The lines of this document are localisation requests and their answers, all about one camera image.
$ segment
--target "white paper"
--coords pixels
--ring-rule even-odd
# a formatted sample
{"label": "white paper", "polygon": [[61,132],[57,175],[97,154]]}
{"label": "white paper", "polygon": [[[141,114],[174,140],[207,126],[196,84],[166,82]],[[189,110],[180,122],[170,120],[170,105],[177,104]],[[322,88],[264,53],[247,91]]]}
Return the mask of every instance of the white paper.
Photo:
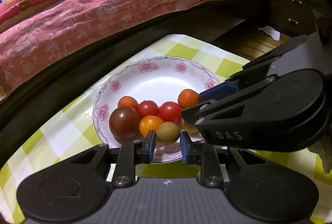
{"label": "white paper", "polygon": [[272,28],[271,26],[265,26],[264,28],[258,28],[260,30],[263,30],[268,35],[272,36],[274,40],[279,41],[280,39],[280,32],[278,32],[276,29]]}

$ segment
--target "checkered tablecloth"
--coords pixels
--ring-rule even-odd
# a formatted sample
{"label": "checkered tablecloth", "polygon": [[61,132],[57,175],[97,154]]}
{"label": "checkered tablecloth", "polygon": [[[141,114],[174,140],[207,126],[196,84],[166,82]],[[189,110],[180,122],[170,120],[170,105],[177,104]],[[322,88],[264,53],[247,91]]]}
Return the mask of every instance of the checkered tablecloth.
{"label": "checkered tablecloth", "polygon": [[[101,143],[92,122],[92,106],[97,92],[110,75],[134,61],[162,55],[193,60],[215,73],[220,82],[241,70],[242,65],[248,62],[185,35],[169,35],[142,50],[54,115],[8,160],[0,171],[0,211],[8,222],[21,223],[24,220],[16,201],[17,186],[24,178]],[[332,221],[332,173],[323,172],[321,160],[316,154],[307,149],[295,153],[257,153],[310,177],[319,188],[319,202],[311,220],[315,224]],[[114,166],[108,180],[112,177]],[[198,166],[184,165],[182,161],[137,166],[138,176],[195,177],[198,172]]]}

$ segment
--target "white plate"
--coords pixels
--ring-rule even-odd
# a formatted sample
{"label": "white plate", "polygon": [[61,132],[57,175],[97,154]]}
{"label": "white plate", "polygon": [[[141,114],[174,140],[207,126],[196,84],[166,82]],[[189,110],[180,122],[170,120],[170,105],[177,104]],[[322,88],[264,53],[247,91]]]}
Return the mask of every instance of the white plate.
{"label": "white plate", "polygon": [[[177,102],[184,89],[201,93],[219,84],[212,72],[193,61],[179,57],[152,57],[136,61],[113,74],[102,86],[93,105],[93,123],[99,138],[111,148],[121,147],[109,129],[109,117],[123,96],[138,103],[152,100],[158,106]],[[134,139],[143,140],[143,136]],[[193,141],[202,140],[198,133]],[[182,158],[180,139],[171,145],[156,144],[153,162],[170,162]]]}

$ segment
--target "nightstand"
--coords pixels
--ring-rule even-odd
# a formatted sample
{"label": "nightstand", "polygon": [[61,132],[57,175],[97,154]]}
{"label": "nightstand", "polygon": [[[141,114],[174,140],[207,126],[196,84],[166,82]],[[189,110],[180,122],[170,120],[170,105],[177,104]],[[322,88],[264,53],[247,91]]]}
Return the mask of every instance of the nightstand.
{"label": "nightstand", "polygon": [[315,16],[305,0],[270,0],[269,22],[291,37],[316,31]]}

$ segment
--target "red cherry tomato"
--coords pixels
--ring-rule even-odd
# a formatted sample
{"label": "red cherry tomato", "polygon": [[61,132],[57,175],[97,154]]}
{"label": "red cherry tomato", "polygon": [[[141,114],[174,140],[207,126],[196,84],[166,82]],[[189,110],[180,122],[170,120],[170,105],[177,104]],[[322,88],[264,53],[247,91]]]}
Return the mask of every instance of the red cherry tomato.
{"label": "red cherry tomato", "polygon": [[173,101],[167,101],[159,108],[159,117],[164,122],[179,123],[181,121],[181,107]]}
{"label": "red cherry tomato", "polygon": [[144,100],[137,107],[138,113],[144,118],[148,115],[158,116],[159,108],[156,103],[151,100]]}

